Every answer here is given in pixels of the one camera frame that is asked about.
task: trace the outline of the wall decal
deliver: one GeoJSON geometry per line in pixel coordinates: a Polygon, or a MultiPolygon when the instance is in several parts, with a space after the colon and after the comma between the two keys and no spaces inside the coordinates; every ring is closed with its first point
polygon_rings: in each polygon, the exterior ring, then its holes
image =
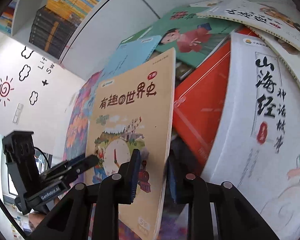
{"type": "Polygon", "coordinates": [[[36,91],[32,91],[31,96],[29,98],[30,104],[33,106],[38,100],[38,93],[36,91]]]}
{"type": "Polygon", "coordinates": [[[25,80],[26,77],[29,76],[31,67],[28,66],[27,64],[23,66],[22,70],[19,72],[19,80],[23,81],[25,80]]]}
{"type": "Polygon", "coordinates": [[[25,49],[21,52],[21,57],[28,59],[28,58],[30,58],[30,56],[31,56],[32,52],[34,52],[34,50],[31,51],[29,54],[29,52],[26,52],[26,49],[27,49],[27,46],[25,46],[25,49]]]}
{"type": "Polygon", "coordinates": [[[12,82],[13,78],[11,78],[10,81],[8,81],[8,76],[6,77],[5,81],[2,81],[2,79],[0,78],[1,84],[0,84],[0,103],[3,99],[3,104],[4,107],[6,106],[6,100],[10,101],[10,99],[7,97],[10,93],[10,91],[14,90],[14,88],[11,88],[11,82],[12,82]]]}

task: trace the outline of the blue book illustration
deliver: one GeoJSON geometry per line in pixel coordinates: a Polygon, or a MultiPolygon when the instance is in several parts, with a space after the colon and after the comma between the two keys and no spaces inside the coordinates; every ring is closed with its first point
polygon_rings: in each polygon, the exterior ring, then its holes
{"type": "Polygon", "coordinates": [[[146,62],[161,40],[151,36],[120,44],[103,69],[99,82],[120,75],[146,62]]]}

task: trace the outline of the white wall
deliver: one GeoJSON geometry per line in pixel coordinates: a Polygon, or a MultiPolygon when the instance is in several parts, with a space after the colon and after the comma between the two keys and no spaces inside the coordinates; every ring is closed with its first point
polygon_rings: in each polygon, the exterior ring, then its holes
{"type": "MultiPolygon", "coordinates": [[[[34,145],[52,154],[55,138],[64,123],[65,110],[73,94],[84,85],[84,80],[59,65],[51,69],[52,62],[42,60],[36,52],[28,59],[22,57],[24,48],[21,43],[0,33],[0,85],[9,82],[10,88],[14,89],[6,97],[0,96],[0,134],[7,135],[13,130],[34,131],[34,145]],[[23,79],[19,73],[24,65],[30,66],[31,70],[23,79]],[[44,86],[42,82],[45,80],[48,85],[44,86]],[[38,97],[31,105],[29,99],[33,91],[38,97]],[[14,124],[12,120],[18,103],[24,107],[18,124],[14,124]]],[[[30,53],[27,48],[23,55],[28,57],[30,53]]]]}

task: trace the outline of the clock illustration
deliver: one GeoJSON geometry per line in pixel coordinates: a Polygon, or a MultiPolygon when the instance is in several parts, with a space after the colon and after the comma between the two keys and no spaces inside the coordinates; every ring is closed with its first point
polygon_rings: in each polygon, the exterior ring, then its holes
{"type": "Polygon", "coordinates": [[[103,168],[107,176],[119,171],[120,165],[130,161],[131,155],[127,143],[117,139],[109,143],[106,148],[103,168]]]}

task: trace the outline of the chinese character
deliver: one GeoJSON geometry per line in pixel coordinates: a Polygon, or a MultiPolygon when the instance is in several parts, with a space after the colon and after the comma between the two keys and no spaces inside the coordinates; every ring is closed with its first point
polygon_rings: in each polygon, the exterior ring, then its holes
{"type": "Polygon", "coordinates": [[[195,13],[190,13],[190,14],[186,17],[186,19],[192,19],[194,16],[196,16],[195,13]]]}
{"type": "Polygon", "coordinates": [[[187,13],[187,11],[174,12],[174,15],[170,17],[170,20],[182,19],[184,16],[187,15],[187,13]]]}
{"type": "Polygon", "coordinates": [[[109,98],[108,106],[114,106],[118,104],[118,96],[117,95],[111,95],[109,98]]]}
{"type": "Polygon", "coordinates": [[[247,13],[247,12],[237,12],[237,15],[244,16],[244,17],[246,17],[248,19],[250,19],[250,17],[253,16],[252,14],[247,13]]]}
{"type": "Polygon", "coordinates": [[[279,122],[277,123],[277,131],[283,131],[283,134],[285,134],[284,126],[286,125],[285,121],[281,122],[281,119],[279,119],[279,122]]]}
{"type": "Polygon", "coordinates": [[[101,101],[101,105],[99,108],[106,108],[106,101],[108,100],[108,98],[103,98],[103,100],[101,101]]]}
{"type": "Polygon", "coordinates": [[[151,95],[156,95],[156,91],[155,92],[152,92],[153,90],[154,90],[154,88],[155,88],[155,84],[153,84],[152,82],[151,82],[151,84],[147,87],[147,97],[148,96],[151,96],[151,95]]]}
{"type": "Polygon", "coordinates": [[[273,82],[272,75],[270,75],[270,72],[267,71],[266,75],[262,78],[262,76],[258,75],[259,81],[256,84],[256,87],[258,88],[260,85],[263,85],[263,87],[269,92],[274,92],[274,86],[277,85],[277,83],[273,82]]]}
{"type": "Polygon", "coordinates": [[[275,104],[270,104],[272,102],[272,100],[273,100],[273,97],[267,97],[266,98],[266,96],[264,94],[260,98],[257,99],[258,108],[259,108],[258,109],[258,115],[261,115],[263,110],[265,109],[265,107],[269,106],[269,107],[267,107],[268,111],[264,114],[264,116],[269,116],[269,117],[272,117],[272,118],[275,117],[275,115],[272,114],[272,110],[273,110],[274,107],[276,107],[276,105],[275,104]],[[262,102],[266,99],[268,99],[268,102],[266,102],[264,105],[262,105],[262,102]]]}
{"type": "Polygon", "coordinates": [[[121,95],[119,97],[119,105],[122,105],[125,101],[126,101],[126,96],[125,95],[121,95]]]}
{"type": "Polygon", "coordinates": [[[139,94],[140,94],[140,98],[142,98],[142,94],[143,92],[145,92],[144,88],[145,88],[145,83],[144,82],[141,82],[139,85],[138,85],[138,89],[137,89],[137,96],[139,98],[139,94]]]}
{"type": "Polygon", "coordinates": [[[257,60],[256,60],[256,65],[257,65],[257,67],[268,67],[268,66],[270,66],[270,69],[271,69],[272,71],[274,71],[274,66],[273,66],[272,63],[269,63],[269,64],[268,64],[268,59],[267,59],[267,57],[264,57],[264,58],[263,58],[263,65],[260,65],[260,63],[261,63],[261,60],[260,60],[260,59],[257,59],[257,60]]]}
{"type": "Polygon", "coordinates": [[[254,19],[257,20],[258,22],[263,22],[263,23],[266,23],[266,22],[267,22],[266,19],[263,19],[263,18],[258,17],[258,16],[255,16],[254,19]]]}
{"type": "Polygon", "coordinates": [[[277,94],[277,97],[280,97],[281,98],[281,96],[282,96],[282,99],[283,99],[283,101],[284,101],[284,97],[286,96],[286,92],[282,89],[282,91],[281,91],[281,88],[279,88],[279,90],[278,90],[278,94],[277,94]]]}
{"type": "Polygon", "coordinates": [[[279,153],[279,149],[282,146],[282,144],[283,144],[283,137],[282,135],[280,135],[280,137],[277,137],[277,142],[274,145],[275,149],[277,150],[277,153],[279,153]]]}
{"type": "Polygon", "coordinates": [[[235,9],[232,9],[232,10],[226,10],[226,12],[228,13],[228,14],[235,14],[234,12],[236,12],[237,10],[235,10],[235,9]]]}
{"type": "Polygon", "coordinates": [[[286,105],[283,105],[282,108],[281,108],[281,104],[279,104],[279,108],[277,109],[278,111],[278,114],[283,116],[283,117],[286,117],[286,108],[285,108],[286,105]]]}
{"type": "Polygon", "coordinates": [[[132,92],[132,91],[128,92],[126,104],[130,104],[130,103],[133,103],[133,102],[134,102],[133,97],[134,97],[134,94],[135,94],[135,93],[136,93],[135,91],[133,91],[133,92],[132,92]]]}

